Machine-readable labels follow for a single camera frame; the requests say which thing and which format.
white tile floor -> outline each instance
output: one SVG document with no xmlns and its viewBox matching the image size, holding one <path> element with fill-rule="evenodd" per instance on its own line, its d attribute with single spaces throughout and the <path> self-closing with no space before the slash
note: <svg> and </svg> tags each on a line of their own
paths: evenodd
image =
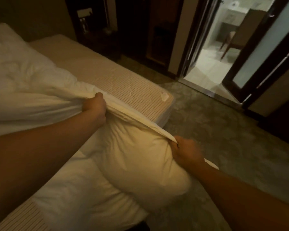
<svg viewBox="0 0 289 231">
<path fill-rule="evenodd" d="M 238 101 L 224 88 L 221 82 L 238 57 L 240 50 L 231 48 L 223 60 L 220 61 L 220 58 L 226 49 L 225 45 L 223 49 L 219 51 L 221 45 L 221 42 L 215 42 L 207 49 L 202 49 L 196 66 L 184 79 L 238 103 Z"/>
</svg>

frosted glass panel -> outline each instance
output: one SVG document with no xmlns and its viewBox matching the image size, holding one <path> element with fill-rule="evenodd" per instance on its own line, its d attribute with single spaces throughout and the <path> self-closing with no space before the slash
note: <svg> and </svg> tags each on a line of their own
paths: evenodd
<svg viewBox="0 0 289 231">
<path fill-rule="evenodd" d="M 289 3 L 249 56 L 233 81 L 242 88 L 289 32 Z"/>
</svg>

floor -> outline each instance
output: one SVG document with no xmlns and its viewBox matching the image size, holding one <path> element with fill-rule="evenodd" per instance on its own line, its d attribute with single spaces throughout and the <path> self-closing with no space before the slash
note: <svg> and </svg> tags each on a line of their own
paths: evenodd
<svg viewBox="0 0 289 231">
<path fill-rule="evenodd" d="M 176 98 L 164 129 L 200 143 L 220 170 L 289 203 L 289 144 L 263 131 L 244 114 L 122 56 L 122 66 Z M 147 218 L 151 231 L 230 230 L 200 183 Z"/>
<path fill-rule="evenodd" d="M 238 57 L 240 50 L 231 48 L 223 60 L 220 60 L 224 50 L 226 50 L 226 45 L 222 50 L 219 50 L 221 46 L 221 42 L 215 42 L 207 49 L 202 49 L 196 66 L 184 79 L 238 103 L 238 101 L 223 87 L 222 80 Z"/>
</svg>

bathroom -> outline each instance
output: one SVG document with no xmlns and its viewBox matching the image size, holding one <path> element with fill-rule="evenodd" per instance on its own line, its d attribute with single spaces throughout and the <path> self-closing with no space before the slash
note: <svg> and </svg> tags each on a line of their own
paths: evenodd
<svg viewBox="0 0 289 231">
<path fill-rule="evenodd" d="M 246 42 L 237 45 L 231 44 L 231 40 L 235 34 L 237 38 L 240 38 L 240 34 L 252 35 L 273 2 L 274 0 L 222 0 L 195 67 L 184 79 L 237 103 L 221 82 Z M 251 13 L 250 10 L 257 10 L 259 13 Z"/>
</svg>

duvet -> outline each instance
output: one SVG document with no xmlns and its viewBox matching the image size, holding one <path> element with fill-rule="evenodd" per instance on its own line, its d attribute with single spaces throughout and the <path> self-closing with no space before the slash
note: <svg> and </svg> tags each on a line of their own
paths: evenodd
<svg viewBox="0 0 289 231">
<path fill-rule="evenodd" d="M 33 196 L 53 230 L 125 230 L 191 184 L 172 159 L 172 135 L 0 24 L 0 135 L 69 118 L 96 92 L 107 103 L 106 124 Z"/>
</svg>

